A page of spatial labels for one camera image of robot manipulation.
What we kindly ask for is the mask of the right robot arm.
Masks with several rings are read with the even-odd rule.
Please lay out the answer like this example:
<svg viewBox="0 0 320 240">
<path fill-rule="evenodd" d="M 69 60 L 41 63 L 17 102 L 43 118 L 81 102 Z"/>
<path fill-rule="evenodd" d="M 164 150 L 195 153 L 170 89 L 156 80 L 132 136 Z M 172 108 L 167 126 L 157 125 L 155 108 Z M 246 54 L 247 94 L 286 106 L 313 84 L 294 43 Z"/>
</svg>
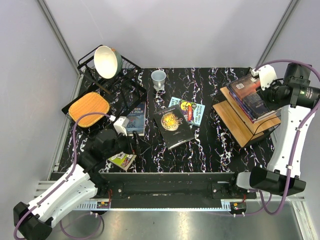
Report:
<svg viewBox="0 0 320 240">
<path fill-rule="evenodd" d="M 310 73 L 320 74 L 309 64 L 285 60 L 288 64 L 283 82 L 277 79 L 273 62 L 261 64 L 251 71 L 259 77 L 257 93 L 268 110 L 279 110 L 281 123 L 273 155 L 266 168 L 254 167 L 241 172 L 227 185 L 228 195 L 239 198 L 245 189 L 255 189 L 287 197 L 301 193 L 306 182 L 301 176 L 301 155 L 308 128 L 320 106 L 320 90 L 310 86 Z"/>
</svg>

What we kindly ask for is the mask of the dark blue galaxy book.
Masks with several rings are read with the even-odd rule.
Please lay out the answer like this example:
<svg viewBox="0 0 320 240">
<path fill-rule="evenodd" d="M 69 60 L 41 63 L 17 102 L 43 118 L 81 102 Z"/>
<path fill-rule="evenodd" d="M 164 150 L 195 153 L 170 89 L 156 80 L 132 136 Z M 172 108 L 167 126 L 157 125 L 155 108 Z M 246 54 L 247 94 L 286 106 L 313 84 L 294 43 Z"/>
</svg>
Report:
<svg viewBox="0 0 320 240">
<path fill-rule="evenodd" d="M 254 114 L 254 112 L 232 91 L 230 86 L 226 85 L 227 90 L 229 91 L 230 96 L 237 102 L 239 107 L 245 112 L 247 117 L 250 119 L 252 123 L 257 121 L 257 118 Z"/>
</svg>

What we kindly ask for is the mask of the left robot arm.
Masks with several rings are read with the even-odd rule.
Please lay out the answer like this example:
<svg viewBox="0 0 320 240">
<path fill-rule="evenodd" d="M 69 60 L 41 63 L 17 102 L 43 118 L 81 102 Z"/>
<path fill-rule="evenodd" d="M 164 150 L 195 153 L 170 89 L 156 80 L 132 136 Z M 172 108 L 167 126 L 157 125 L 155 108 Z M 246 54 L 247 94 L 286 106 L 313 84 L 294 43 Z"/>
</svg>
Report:
<svg viewBox="0 0 320 240">
<path fill-rule="evenodd" d="M 53 228 L 69 212 L 90 198 L 109 197 L 112 190 L 99 172 L 104 161 L 118 154 L 139 155 L 139 135 L 118 134 L 113 129 L 102 130 L 84 151 L 74 155 L 65 174 L 44 193 L 29 203 L 19 202 L 13 208 L 14 238 L 45 240 Z"/>
</svg>

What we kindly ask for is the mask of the dark tale of cities book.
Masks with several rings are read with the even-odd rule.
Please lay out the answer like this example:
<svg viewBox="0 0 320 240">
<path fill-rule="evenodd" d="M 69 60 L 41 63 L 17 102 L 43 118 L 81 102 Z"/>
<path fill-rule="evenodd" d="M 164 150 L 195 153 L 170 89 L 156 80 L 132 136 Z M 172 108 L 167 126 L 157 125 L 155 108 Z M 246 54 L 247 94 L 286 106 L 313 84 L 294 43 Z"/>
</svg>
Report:
<svg viewBox="0 0 320 240">
<path fill-rule="evenodd" d="M 266 108 L 262 98 L 256 91 L 260 87 L 260 79 L 258 77 L 253 77 L 249 73 L 246 76 L 231 81 L 227 85 L 253 111 L 256 121 L 260 121 L 275 113 L 274 110 L 271 111 Z"/>
</svg>

